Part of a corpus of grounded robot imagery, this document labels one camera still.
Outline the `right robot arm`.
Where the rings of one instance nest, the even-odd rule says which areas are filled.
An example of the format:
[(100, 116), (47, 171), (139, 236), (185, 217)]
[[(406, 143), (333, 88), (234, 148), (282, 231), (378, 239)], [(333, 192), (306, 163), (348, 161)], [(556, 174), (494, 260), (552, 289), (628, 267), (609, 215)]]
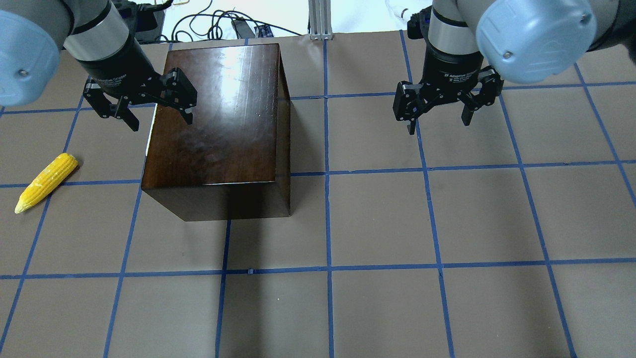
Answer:
[(409, 134), (421, 115), (457, 102), (470, 125), (505, 81), (542, 82), (587, 52), (623, 45), (635, 58), (633, 0), (434, 0), (406, 29), (426, 43), (421, 80), (398, 83), (393, 102)]

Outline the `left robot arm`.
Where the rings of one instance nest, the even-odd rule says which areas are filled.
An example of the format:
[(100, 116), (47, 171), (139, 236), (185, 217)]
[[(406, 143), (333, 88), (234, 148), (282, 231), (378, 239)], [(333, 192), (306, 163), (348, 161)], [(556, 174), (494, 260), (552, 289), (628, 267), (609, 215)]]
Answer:
[(156, 103), (192, 124), (197, 90), (180, 68), (157, 73), (111, 0), (3, 0), (0, 103), (38, 100), (66, 50), (86, 70), (83, 98), (102, 118), (139, 129), (131, 104)]

